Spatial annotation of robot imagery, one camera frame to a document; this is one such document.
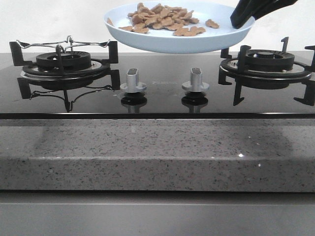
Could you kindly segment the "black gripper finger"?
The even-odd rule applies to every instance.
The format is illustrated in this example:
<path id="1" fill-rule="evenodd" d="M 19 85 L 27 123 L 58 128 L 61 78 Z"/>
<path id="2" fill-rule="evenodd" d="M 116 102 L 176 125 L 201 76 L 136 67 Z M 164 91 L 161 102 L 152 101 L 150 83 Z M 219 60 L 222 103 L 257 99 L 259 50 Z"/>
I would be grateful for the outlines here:
<path id="1" fill-rule="evenodd" d="M 276 2 L 277 0 L 240 0 L 230 16 L 232 26 L 239 29 L 251 17 L 258 20 L 267 14 L 267 7 L 271 7 L 271 11 L 274 11 L 273 4 Z"/>

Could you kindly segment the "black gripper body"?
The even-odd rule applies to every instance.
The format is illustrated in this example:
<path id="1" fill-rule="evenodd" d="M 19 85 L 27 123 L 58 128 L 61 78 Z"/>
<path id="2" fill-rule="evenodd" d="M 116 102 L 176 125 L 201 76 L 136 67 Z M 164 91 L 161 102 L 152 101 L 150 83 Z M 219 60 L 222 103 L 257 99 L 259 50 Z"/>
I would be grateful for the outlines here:
<path id="1" fill-rule="evenodd" d="M 262 6 L 259 10 L 257 10 L 253 17 L 258 20 L 259 18 L 274 12 L 283 7 L 287 7 L 293 5 L 297 2 L 297 0 L 270 0 L 264 6 Z"/>

